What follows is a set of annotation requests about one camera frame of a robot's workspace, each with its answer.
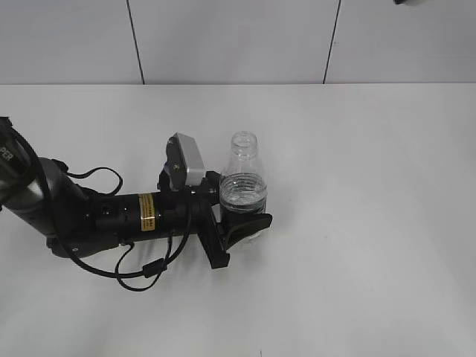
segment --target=black wire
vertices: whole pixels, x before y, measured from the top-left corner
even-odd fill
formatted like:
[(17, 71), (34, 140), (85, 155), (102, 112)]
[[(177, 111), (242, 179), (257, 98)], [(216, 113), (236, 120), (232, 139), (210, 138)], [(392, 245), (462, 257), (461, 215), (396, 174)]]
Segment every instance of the black wire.
[(109, 192), (109, 193), (101, 193), (100, 195), (102, 197), (112, 197), (112, 196), (115, 196), (119, 191), (120, 189), (122, 188), (122, 185), (123, 185), (123, 179), (122, 177), (120, 177), (120, 175), (115, 171), (113, 170), (111, 167), (95, 167), (94, 169), (92, 170), (89, 170), (87, 173), (69, 173), (69, 172), (65, 172), (65, 174), (69, 177), (72, 177), (73, 179), (87, 179), (90, 175), (92, 175), (93, 173), (95, 173), (96, 171), (99, 171), (99, 170), (108, 170), (108, 171), (111, 171), (112, 173), (114, 173), (118, 179), (119, 179), (119, 182), (118, 182), (118, 185), (116, 186), (116, 188)]
[[(124, 257), (130, 253), (130, 251), (134, 248), (134, 243), (131, 242), (131, 243), (128, 243), (129, 244), (129, 249), (127, 249), (127, 251), (122, 254), (122, 257), (120, 257), (120, 259), (118, 260), (118, 263), (116, 264), (116, 267), (114, 269), (114, 273), (116, 274), (119, 274), (119, 265), (120, 263), (122, 262), (122, 260), (124, 259)], [(161, 277), (162, 275), (162, 272), (165, 270), (164, 267), (167, 267), (167, 261), (169, 259), (169, 256), (170, 256), (170, 252), (172, 251), (172, 234), (169, 235), (169, 237), (167, 238), (167, 253), (165, 254), (165, 257), (164, 257), (164, 260), (162, 262), (162, 266), (161, 266), (161, 269), (159, 270), (159, 272), (157, 273), (157, 275), (155, 276), (154, 280), (151, 282), (151, 284), (149, 284), (148, 286), (144, 287), (144, 288), (135, 288), (133, 286), (129, 286), (127, 285), (125, 282), (122, 281), (122, 279), (120, 279), (119, 277), (117, 278), (117, 281), (118, 283), (125, 289), (127, 290), (130, 290), (131, 292), (145, 292), (146, 290), (152, 288), (155, 283), (157, 283), (157, 280)]]
[(36, 154), (35, 150), (31, 147), (31, 145), (26, 141), (25, 138), (23, 138), (19, 132), (17, 132), (14, 128), (11, 128), (13, 137), (19, 142), (19, 144), (23, 147), (25, 152), (30, 156), (31, 163), (35, 168), (37, 179), (38, 179), (38, 184), (39, 187), (43, 193), (43, 199), (45, 201), (45, 207), (47, 212), (49, 213), (51, 217), (51, 224), (53, 225), (53, 229), (57, 235), (59, 245), (61, 245), (61, 248), (65, 251), (65, 253), (68, 255), (68, 257), (76, 263), (77, 266), (80, 268), (89, 271), (92, 274), (100, 275), (101, 277), (109, 277), (112, 279), (117, 279), (118, 277), (120, 279), (132, 279), (134, 277), (142, 277), (144, 276), (143, 271), (135, 271), (133, 273), (125, 273), (125, 274), (116, 274), (112, 273), (110, 271), (104, 271), (98, 268), (94, 268), (86, 263), (84, 263), (72, 250), (69, 248), (69, 246), (65, 243), (63, 240), (64, 237), (62, 236), (57, 220), (56, 220), (56, 214), (54, 212), (54, 205), (52, 202), (51, 198), (51, 191), (50, 187), (48, 186), (48, 181), (46, 180), (46, 175), (45, 171), (43, 170), (43, 166), (41, 161), (38, 158), (38, 155)]
[[(38, 184), (39, 187), (42, 191), (43, 194), (43, 199), (45, 202), (45, 208), (47, 210), (47, 213), (49, 213), (49, 216), (51, 218), (51, 224), (53, 225), (54, 232), (57, 236), (59, 245), (61, 245), (61, 248), (65, 251), (65, 253), (68, 255), (68, 257), (80, 268), (96, 275), (100, 275), (101, 277), (108, 277), (112, 279), (118, 280), (119, 284), (121, 284), (124, 288), (136, 291), (136, 292), (142, 292), (144, 290), (147, 290), (151, 286), (153, 286), (157, 280), (159, 279), (163, 269), (159, 271), (157, 276), (155, 277), (154, 281), (152, 282), (151, 286), (148, 286), (146, 288), (132, 288), (130, 286), (127, 286), (122, 279), (132, 279), (135, 277), (142, 277), (144, 276), (144, 271), (135, 271), (133, 273), (119, 273), (118, 272), (118, 267), (122, 259), (134, 248), (133, 244), (131, 248), (119, 259), (118, 264), (116, 265), (115, 272), (112, 273), (110, 271), (104, 271), (98, 268), (95, 268), (93, 266), (90, 266), (86, 263), (84, 263), (72, 250), (71, 248), (65, 243), (64, 237), (62, 236), (57, 219), (56, 219), (56, 214), (54, 212), (54, 205), (53, 205), (53, 199), (51, 197), (51, 191), (50, 187), (48, 186), (48, 181), (46, 179), (45, 171), (43, 170), (43, 166), (41, 161), (39, 160), (38, 155), (36, 154), (35, 150), (31, 147), (31, 145), (26, 141), (25, 138), (23, 138), (19, 132), (17, 132), (14, 128), (11, 128), (13, 137), (19, 142), (19, 144), (23, 147), (25, 152), (30, 156), (31, 163), (35, 169), (36, 172), (36, 177), (38, 179)], [(190, 203), (190, 192), (189, 190), (184, 190), (184, 195), (185, 195), (185, 200), (186, 200), (186, 206), (187, 206), (187, 226), (185, 228), (185, 233), (184, 236), (180, 242), (180, 245), (176, 249), (176, 251), (170, 256), (170, 252), (172, 250), (172, 234), (169, 236), (167, 243), (167, 253), (164, 258), (164, 266), (166, 267), (169, 263), (174, 261), (175, 258), (182, 252), (182, 250), (185, 247), (185, 244), (188, 241), (188, 237), (190, 236), (190, 231), (191, 231), (191, 223), (192, 223), (192, 208), (191, 208), (191, 203)]]

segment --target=white table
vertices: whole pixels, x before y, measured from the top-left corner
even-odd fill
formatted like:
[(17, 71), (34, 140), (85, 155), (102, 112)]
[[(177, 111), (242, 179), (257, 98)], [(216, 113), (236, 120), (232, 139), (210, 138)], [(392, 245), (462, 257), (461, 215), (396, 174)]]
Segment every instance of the white table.
[[(154, 191), (174, 132), (220, 170), (251, 130), (274, 215), (228, 268), (192, 237), (132, 293), (4, 210), (0, 356), (476, 355), (476, 85), (2, 86), (0, 113), (72, 172), (114, 167), (122, 193)], [(87, 261), (111, 269), (123, 250)]]

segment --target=yellow label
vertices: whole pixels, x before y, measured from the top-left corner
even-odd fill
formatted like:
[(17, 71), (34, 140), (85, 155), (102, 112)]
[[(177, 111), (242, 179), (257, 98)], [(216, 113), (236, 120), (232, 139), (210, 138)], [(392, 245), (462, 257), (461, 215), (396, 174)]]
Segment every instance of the yellow label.
[(141, 206), (141, 230), (143, 232), (155, 230), (154, 198), (151, 193), (139, 194)]

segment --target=plastic bottle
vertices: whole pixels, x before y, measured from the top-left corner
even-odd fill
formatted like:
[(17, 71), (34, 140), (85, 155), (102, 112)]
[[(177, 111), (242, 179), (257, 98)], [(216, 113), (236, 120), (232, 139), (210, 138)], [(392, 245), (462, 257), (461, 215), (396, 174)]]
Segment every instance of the plastic bottle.
[(267, 194), (256, 136), (237, 132), (231, 139), (228, 166), (222, 171), (221, 208), (234, 213), (264, 213)]

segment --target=bottle cap opening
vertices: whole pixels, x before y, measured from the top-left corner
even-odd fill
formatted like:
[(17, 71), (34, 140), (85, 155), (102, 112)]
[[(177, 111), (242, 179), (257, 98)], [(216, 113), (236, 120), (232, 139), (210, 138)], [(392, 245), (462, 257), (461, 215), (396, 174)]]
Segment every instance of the bottle cap opening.
[(231, 150), (238, 156), (254, 156), (258, 153), (258, 140), (252, 132), (237, 132), (231, 138)]

